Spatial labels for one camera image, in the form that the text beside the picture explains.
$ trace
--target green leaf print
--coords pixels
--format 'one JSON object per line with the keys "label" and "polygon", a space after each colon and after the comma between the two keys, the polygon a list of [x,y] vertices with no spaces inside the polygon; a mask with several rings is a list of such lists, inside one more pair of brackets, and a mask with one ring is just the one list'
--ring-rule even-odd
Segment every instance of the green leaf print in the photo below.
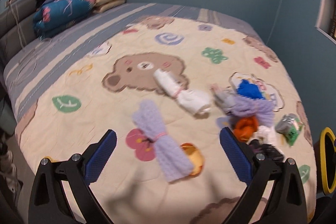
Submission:
{"label": "green leaf print", "polygon": [[302,184],[306,183],[310,175],[310,167],[308,165],[302,165],[299,167],[299,173],[302,180]]}
{"label": "green leaf print", "polygon": [[70,113],[78,110],[82,103],[76,97],[70,95],[60,95],[53,97],[52,102],[58,111]]}

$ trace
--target striped bed sheet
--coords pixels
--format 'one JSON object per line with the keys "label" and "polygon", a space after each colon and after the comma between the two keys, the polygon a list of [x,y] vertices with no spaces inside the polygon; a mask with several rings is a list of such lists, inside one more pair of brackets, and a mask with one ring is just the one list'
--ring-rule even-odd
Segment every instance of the striped bed sheet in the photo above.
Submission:
{"label": "striped bed sheet", "polygon": [[16,120],[19,121],[72,64],[145,15],[213,23],[261,41],[251,25],[216,11],[182,5],[126,3],[92,16],[52,39],[36,39],[10,60],[4,70],[4,80]]}

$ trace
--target swirl print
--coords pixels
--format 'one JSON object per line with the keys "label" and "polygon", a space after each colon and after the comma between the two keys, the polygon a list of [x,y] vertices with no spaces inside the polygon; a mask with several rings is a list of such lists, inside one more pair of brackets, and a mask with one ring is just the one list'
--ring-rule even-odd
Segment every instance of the swirl print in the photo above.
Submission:
{"label": "swirl print", "polygon": [[155,36],[155,40],[163,45],[177,45],[181,43],[183,39],[184,36],[170,32],[160,33],[157,36]]}

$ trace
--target yellow ring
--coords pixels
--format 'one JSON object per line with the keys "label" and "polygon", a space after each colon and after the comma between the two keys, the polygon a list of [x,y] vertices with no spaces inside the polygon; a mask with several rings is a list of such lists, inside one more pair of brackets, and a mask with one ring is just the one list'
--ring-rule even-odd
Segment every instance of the yellow ring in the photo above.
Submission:
{"label": "yellow ring", "polygon": [[328,195],[331,194],[336,188],[336,174],[334,177],[334,181],[331,185],[331,188],[329,188],[327,178],[326,145],[325,145],[326,136],[331,139],[333,145],[336,138],[333,131],[329,127],[326,127],[320,135],[320,162],[321,162],[322,187],[324,194]]}

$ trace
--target wall outlet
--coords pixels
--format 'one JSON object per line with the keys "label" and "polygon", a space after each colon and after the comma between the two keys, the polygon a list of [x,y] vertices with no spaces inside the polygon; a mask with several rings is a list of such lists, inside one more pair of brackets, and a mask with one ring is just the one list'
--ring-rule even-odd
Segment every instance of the wall outlet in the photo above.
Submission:
{"label": "wall outlet", "polygon": [[17,1],[17,0],[7,0],[5,2],[5,8],[7,8],[10,4],[13,4],[15,1]]}

